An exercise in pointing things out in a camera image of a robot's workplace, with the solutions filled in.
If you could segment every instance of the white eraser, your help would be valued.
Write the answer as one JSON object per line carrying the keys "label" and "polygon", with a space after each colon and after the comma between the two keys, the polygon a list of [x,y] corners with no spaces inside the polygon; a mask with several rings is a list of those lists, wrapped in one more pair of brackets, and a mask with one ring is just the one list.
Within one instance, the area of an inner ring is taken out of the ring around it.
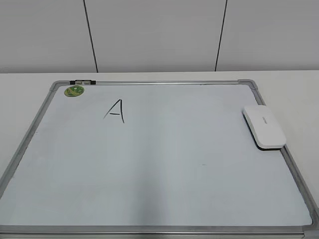
{"label": "white eraser", "polygon": [[286,144],[284,132],[267,106],[245,106],[243,113],[259,147],[282,148]]}

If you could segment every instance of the whiteboard surface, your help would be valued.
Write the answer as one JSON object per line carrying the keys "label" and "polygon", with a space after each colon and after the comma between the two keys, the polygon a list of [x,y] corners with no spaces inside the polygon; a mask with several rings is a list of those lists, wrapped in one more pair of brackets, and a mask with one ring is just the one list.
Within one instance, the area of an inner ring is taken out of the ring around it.
{"label": "whiteboard surface", "polygon": [[[248,86],[84,87],[57,90],[0,199],[1,225],[312,223],[281,153],[251,137]],[[125,123],[104,118],[119,99]]]}

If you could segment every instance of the gray frame edge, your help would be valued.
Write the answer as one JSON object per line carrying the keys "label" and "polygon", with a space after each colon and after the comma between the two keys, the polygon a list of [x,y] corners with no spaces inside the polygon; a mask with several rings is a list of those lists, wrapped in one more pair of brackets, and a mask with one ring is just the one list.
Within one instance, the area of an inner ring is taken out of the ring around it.
{"label": "gray frame edge", "polygon": [[[253,80],[241,79],[237,81],[161,81],[161,82],[96,82],[96,85],[248,85],[252,90],[256,102],[259,105],[264,105],[264,101],[258,91],[258,87]],[[36,114],[31,126],[26,132],[21,144],[16,150],[12,160],[6,168],[3,176],[0,179],[0,198],[4,193],[11,177],[13,176],[16,168],[18,167],[23,154],[31,141],[35,131],[40,124],[48,106],[53,99],[56,90],[60,86],[70,85],[70,81],[56,81],[52,84],[47,97],[41,105],[38,113]],[[130,235],[155,235],[163,236],[169,235],[170,237],[180,236],[199,236],[199,237],[213,237],[213,236],[253,236],[253,237],[298,237],[304,235],[307,238],[317,238],[319,231],[319,213],[316,203],[309,192],[295,162],[293,161],[287,146],[281,149],[283,157],[293,175],[293,178],[299,188],[301,195],[310,212],[313,224],[308,226],[3,226],[0,225],[0,236],[7,237],[74,237],[74,236],[102,236],[110,237],[114,235],[130,236]]]}
{"label": "gray frame edge", "polygon": [[48,108],[51,100],[53,99],[55,91],[60,86],[68,85],[68,84],[69,84],[69,81],[56,81],[50,87],[49,93],[47,94],[46,98],[44,99],[40,109],[38,110],[37,114],[35,115],[32,123],[30,125],[29,129],[26,131],[20,145],[18,146],[11,161],[9,162],[7,168],[5,169],[3,175],[0,178],[0,198],[2,197],[11,177],[14,175],[14,172],[15,172],[16,168],[18,167],[28,144],[30,143],[40,121],[42,120],[43,115],[46,112],[46,109]]}

